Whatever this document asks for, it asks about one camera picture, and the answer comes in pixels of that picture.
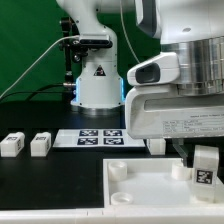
black cable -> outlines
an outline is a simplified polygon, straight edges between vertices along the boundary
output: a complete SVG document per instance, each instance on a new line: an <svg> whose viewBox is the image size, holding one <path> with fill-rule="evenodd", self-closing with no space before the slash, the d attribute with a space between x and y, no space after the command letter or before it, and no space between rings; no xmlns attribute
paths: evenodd
<svg viewBox="0 0 224 224"><path fill-rule="evenodd" d="M8 97L10 97L10 96L13 96L13 95L16 95L16 94L33 94L33 93L35 93L35 95L36 94L49 94L49 93L58 93L58 94L62 94L63 92L50 92L50 91L24 91L24 92L14 92L14 93L10 93L10 94L8 94L8 95L5 95L5 96L3 96L1 99L0 99L0 103L4 100L4 99L6 99L6 98L8 98Z"/></svg>
<svg viewBox="0 0 224 224"><path fill-rule="evenodd" d="M30 101L34 96L36 96L37 94L39 94L40 92L42 92L44 90L55 88L55 87L62 87L62 86L63 86L62 83L56 83L56 84L50 84L50 85L41 87L41 88L37 89L35 92L33 92L28 98L26 98L25 101Z"/></svg>

green wall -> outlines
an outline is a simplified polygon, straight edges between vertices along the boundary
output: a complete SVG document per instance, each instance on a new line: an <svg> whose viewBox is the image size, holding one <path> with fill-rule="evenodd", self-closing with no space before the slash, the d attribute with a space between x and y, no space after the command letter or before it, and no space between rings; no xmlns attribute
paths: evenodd
<svg viewBox="0 0 224 224"><path fill-rule="evenodd" d="M40 54L62 37L59 20L66 14L55 0L0 0L0 93L11 85ZM128 69L136 62L124 39L120 15L99 15L99 20L118 36L118 72L126 78ZM159 53L158 40L147 37L135 26L135 14L124 15L127 32L140 61ZM54 48L11 92L34 91L42 86L64 81L63 52ZM73 65L76 77L80 65ZM17 95L8 100L23 100ZM60 99L41 95L36 99Z"/></svg>

black table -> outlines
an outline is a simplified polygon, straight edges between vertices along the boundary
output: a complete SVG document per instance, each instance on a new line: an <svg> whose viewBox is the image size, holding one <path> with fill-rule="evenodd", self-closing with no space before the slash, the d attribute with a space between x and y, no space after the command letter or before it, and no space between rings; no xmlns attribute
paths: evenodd
<svg viewBox="0 0 224 224"><path fill-rule="evenodd" d="M107 152L52 148L46 158L32 158L30 142L58 129L124 129L124 114L91 117L71 112L61 102L0 104L0 140L23 132L25 148L16 158L0 158L0 210L99 208L103 202L103 159L145 158L147 151Z"/></svg>

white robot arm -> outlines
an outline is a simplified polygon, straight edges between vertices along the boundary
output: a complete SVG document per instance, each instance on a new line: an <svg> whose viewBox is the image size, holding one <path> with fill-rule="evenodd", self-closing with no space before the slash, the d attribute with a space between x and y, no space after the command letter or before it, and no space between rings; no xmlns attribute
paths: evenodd
<svg viewBox="0 0 224 224"><path fill-rule="evenodd" d="M117 36L99 23L97 13L120 12L120 0L57 0L74 20L80 43L112 42L108 49L89 49L83 58L82 74L76 80L74 110L88 114L107 114L123 105L123 80L117 73ZM124 10L134 10L134 0L122 0Z"/></svg>

blue light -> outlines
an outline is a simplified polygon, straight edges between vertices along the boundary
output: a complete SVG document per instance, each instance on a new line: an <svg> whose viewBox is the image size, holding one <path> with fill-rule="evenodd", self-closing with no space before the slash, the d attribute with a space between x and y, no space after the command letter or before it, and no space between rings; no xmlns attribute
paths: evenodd
<svg viewBox="0 0 224 224"><path fill-rule="evenodd" d="M121 99L122 99L122 102L125 102L125 96L124 96L124 79L121 79Z"/></svg>
<svg viewBox="0 0 224 224"><path fill-rule="evenodd" d="M76 98L74 99L75 102L79 102L79 79L76 79Z"/></svg>

